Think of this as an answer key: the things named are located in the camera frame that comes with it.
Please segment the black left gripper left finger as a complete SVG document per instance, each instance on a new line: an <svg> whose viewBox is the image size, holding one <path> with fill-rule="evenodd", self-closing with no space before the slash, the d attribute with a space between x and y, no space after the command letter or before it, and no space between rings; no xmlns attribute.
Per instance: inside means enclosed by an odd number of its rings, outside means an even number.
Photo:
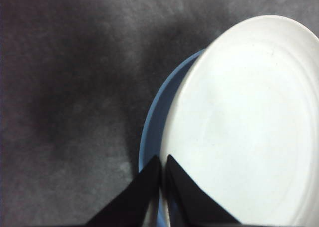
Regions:
<svg viewBox="0 0 319 227"><path fill-rule="evenodd" d="M153 156L130 184L87 225L142 225L148 205L160 189L161 161Z"/></svg>

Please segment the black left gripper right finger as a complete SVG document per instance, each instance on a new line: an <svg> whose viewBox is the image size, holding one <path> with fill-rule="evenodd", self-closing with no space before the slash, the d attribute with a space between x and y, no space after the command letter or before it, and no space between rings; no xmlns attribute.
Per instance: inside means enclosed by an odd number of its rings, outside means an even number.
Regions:
<svg viewBox="0 0 319 227"><path fill-rule="evenodd" d="M230 212L204 192L177 160L165 165L166 200L171 225L239 225Z"/></svg>

